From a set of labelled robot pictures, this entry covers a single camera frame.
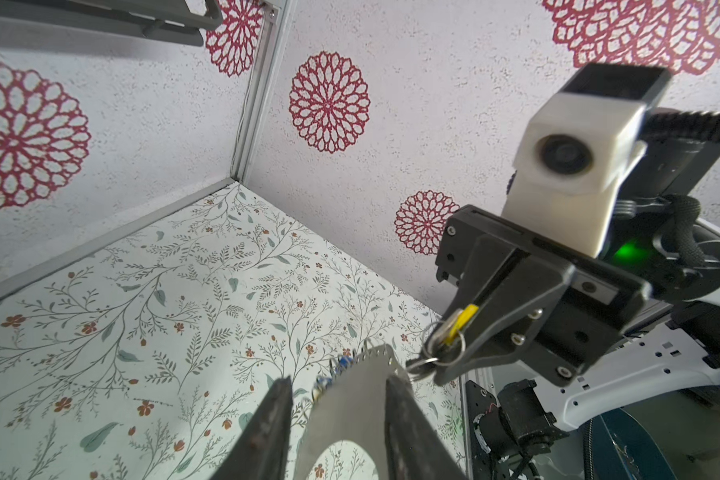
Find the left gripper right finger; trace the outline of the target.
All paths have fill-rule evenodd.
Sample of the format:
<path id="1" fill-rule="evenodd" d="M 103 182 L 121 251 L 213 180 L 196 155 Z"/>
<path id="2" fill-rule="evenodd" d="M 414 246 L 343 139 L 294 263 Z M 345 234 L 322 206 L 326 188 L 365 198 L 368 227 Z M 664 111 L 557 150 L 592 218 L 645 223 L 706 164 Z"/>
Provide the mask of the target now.
<path id="1" fill-rule="evenodd" d="M 390 479 L 467 479 L 397 376 L 385 385 L 384 442 Z"/>

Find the yellow key tag windowed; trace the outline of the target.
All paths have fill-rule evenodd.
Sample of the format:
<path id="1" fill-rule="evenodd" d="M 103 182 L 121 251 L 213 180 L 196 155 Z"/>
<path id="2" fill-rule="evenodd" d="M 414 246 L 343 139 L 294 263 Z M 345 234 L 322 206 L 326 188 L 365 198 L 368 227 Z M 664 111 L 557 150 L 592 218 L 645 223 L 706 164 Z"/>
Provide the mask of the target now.
<path id="1" fill-rule="evenodd" d="M 448 331 L 443 343 L 451 345 L 478 311 L 479 307 L 475 304 L 469 304 L 464 309 L 458 309 L 446 322 Z"/>

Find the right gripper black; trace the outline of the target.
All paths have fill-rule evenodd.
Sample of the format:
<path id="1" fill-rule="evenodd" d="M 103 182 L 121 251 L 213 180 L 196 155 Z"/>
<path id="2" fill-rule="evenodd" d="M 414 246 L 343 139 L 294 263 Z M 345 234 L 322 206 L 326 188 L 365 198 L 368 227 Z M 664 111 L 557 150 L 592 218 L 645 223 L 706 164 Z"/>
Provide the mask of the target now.
<path id="1" fill-rule="evenodd" d="M 437 278 L 457 292 L 449 318 L 478 310 L 453 348 L 434 349 L 443 386 L 473 370 L 522 362 L 557 386 L 603 357 L 650 299 L 650 284 L 467 205 L 446 223 Z"/>

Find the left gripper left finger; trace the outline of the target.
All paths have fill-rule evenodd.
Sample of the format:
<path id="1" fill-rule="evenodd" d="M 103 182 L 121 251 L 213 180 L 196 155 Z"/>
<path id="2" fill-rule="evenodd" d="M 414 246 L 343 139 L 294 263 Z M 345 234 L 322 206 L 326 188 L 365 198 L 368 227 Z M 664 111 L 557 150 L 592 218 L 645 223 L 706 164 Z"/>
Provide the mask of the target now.
<path id="1" fill-rule="evenodd" d="M 275 380 L 211 479 L 284 479 L 292 407 L 291 378 Z"/>

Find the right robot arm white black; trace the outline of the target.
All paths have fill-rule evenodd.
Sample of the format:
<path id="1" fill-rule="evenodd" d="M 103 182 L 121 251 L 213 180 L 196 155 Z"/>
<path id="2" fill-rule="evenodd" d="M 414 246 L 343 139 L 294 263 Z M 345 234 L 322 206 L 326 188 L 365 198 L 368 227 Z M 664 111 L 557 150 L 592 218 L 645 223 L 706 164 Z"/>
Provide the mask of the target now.
<path id="1" fill-rule="evenodd" d="M 533 478 L 604 413 L 720 385 L 720 235 L 682 186 L 710 148 L 718 112 L 560 94 L 528 124 L 502 212 L 447 221 L 437 275 L 457 293 L 412 369 L 532 373 L 494 394 L 467 384 L 473 476 Z"/>

